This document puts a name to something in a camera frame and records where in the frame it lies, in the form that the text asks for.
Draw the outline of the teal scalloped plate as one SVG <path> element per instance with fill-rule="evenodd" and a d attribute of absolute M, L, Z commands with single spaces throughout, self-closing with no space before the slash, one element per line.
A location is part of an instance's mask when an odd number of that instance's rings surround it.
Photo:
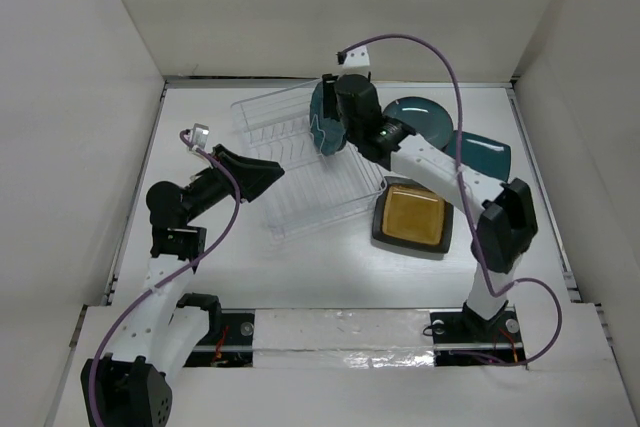
<path fill-rule="evenodd" d="M 324 119 L 321 114 L 322 80 L 315 86 L 309 107 L 309 128 L 316 149 L 332 156 L 346 145 L 346 133 L 340 120 Z"/>

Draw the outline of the dark blue round plate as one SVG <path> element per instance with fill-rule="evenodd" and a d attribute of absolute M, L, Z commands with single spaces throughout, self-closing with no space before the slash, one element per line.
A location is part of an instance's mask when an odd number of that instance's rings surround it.
<path fill-rule="evenodd" d="M 444 150 L 453 135 L 453 120 L 439 103 L 416 96 L 408 96 L 390 102 L 383 114 L 396 118 L 421 135 L 434 147 Z"/>

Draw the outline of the teal square plate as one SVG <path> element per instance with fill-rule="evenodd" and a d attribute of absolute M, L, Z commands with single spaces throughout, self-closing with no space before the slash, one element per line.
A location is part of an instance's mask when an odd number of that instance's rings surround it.
<path fill-rule="evenodd" d="M 463 131 L 461 162 L 488 177 L 506 182 L 511 170 L 511 147 L 497 140 Z"/>

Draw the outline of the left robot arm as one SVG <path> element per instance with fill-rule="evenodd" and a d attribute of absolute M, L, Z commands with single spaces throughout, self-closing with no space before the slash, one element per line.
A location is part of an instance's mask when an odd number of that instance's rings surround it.
<path fill-rule="evenodd" d="M 172 385 L 196 345 L 222 334 L 217 296 L 188 291 L 214 249 L 192 222 L 225 198 L 236 206 L 265 193 L 283 174 L 276 162 L 239 156 L 218 145 L 209 165 L 181 187 L 169 181 L 147 192 L 152 246 L 139 297 L 110 327 L 85 362 L 81 384 L 92 426 L 164 426 Z"/>

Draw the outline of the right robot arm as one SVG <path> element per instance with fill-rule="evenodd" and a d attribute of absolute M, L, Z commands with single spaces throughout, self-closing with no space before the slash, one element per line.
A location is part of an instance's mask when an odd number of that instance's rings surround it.
<path fill-rule="evenodd" d="M 478 266 L 461 310 L 467 336 L 484 340 L 498 328 L 515 269 L 538 232 L 529 185 L 489 177 L 456 160 L 407 123 L 383 114 L 378 93 L 360 74 L 321 78 L 322 114 L 368 161 L 433 191 L 463 212 Z"/>

